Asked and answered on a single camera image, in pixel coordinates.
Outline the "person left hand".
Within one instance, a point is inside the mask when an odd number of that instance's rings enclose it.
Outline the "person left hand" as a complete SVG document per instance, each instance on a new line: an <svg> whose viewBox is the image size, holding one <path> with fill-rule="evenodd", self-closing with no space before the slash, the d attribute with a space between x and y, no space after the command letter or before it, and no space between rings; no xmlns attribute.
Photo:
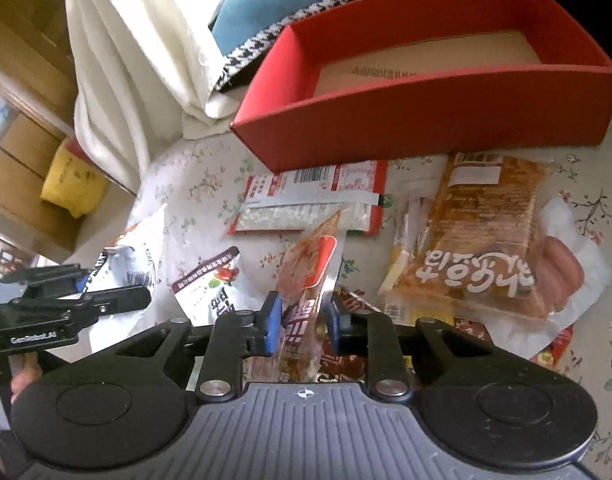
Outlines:
<svg viewBox="0 0 612 480"><path fill-rule="evenodd" d="M42 371L36 353L0 356L0 476L16 477L26 468L26 456L11 429L12 403Z"/></svg>

